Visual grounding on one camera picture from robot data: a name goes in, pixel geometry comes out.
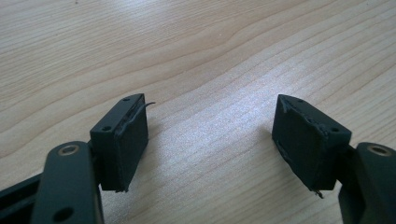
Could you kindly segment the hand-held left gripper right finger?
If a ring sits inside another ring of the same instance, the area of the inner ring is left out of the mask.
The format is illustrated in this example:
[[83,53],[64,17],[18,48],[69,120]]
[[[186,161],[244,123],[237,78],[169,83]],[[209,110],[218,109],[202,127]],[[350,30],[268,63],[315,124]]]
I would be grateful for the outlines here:
[[303,184],[320,194],[352,178],[352,132],[308,102],[277,96],[272,138]]

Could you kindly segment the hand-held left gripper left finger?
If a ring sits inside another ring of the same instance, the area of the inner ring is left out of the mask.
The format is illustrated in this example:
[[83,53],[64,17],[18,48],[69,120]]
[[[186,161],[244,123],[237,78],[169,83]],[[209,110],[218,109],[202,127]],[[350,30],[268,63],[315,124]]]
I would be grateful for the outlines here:
[[145,94],[119,100],[90,130],[102,190],[127,191],[149,142]]

